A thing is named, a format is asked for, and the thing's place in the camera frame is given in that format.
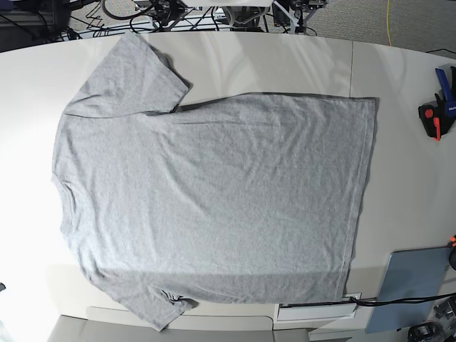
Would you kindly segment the grey T-shirt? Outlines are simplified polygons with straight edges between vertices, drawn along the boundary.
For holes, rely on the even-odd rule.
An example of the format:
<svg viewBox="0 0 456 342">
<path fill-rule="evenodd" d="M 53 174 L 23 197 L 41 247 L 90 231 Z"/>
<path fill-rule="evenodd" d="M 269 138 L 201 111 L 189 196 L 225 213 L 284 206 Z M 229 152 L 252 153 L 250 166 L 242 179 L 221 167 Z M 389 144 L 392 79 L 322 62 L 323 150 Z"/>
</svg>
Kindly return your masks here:
<svg viewBox="0 0 456 342">
<path fill-rule="evenodd" d="M 155 330 L 197 301 L 340 301 L 377 101 L 190 84 L 125 34 L 65 107 L 61 233 L 83 275 Z"/>
</svg>

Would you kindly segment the blue-grey flat board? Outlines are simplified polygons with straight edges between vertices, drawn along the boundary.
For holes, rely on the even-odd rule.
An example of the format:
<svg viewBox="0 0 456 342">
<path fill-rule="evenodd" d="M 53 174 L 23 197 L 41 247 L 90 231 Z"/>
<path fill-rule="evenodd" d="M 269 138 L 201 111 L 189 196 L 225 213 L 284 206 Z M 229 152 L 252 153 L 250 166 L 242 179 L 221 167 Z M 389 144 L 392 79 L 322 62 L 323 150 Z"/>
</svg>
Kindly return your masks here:
<svg viewBox="0 0 456 342">
<path fill-rule="evenodd" d="M 445 277 L 449 255 L 448 247 L 393 252 L 377 300 L 393 301 L 437 295 Z M 375 307 L 365 332 L 378 333 L 418 325 L 428 317 L 431 306 L 427 302 Z"/>
</svg>

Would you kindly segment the black orange clamp tool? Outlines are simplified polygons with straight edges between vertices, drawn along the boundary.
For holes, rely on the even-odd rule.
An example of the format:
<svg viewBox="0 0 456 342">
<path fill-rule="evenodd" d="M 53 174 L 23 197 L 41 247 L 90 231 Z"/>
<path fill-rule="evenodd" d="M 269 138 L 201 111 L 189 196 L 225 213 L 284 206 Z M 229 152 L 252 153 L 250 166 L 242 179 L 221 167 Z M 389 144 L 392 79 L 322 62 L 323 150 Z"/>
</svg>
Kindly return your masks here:
<svg viewBox="0 0 456 342">
<path fill-rule="evenodd" d="M 418 115 L 428 137 L 440 141 L 455 122 L 455 101 L 435 94 L 436 105 L 430 103 L 418 108 Z"/>
</svg>

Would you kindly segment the blue bar clamp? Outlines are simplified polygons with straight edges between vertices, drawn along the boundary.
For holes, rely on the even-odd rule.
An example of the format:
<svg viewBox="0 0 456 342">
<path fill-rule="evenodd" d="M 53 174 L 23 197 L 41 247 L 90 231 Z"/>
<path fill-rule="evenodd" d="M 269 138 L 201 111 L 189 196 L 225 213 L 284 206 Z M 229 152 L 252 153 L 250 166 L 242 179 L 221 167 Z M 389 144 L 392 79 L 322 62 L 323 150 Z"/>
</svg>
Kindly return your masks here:
<svg viewBox="0 0 456 342">
<path fill-rule="evenodd" d="M 435 72 L 437 74 L 437 79 L 439 80 L 441 91 L 444 99 L 446 101 L 453 102 L 455 100 L 454 95 L 452 93 L 452 88 L 448 82 L 447 76 L 443 69 L 436 68 Z"/>
</svg>

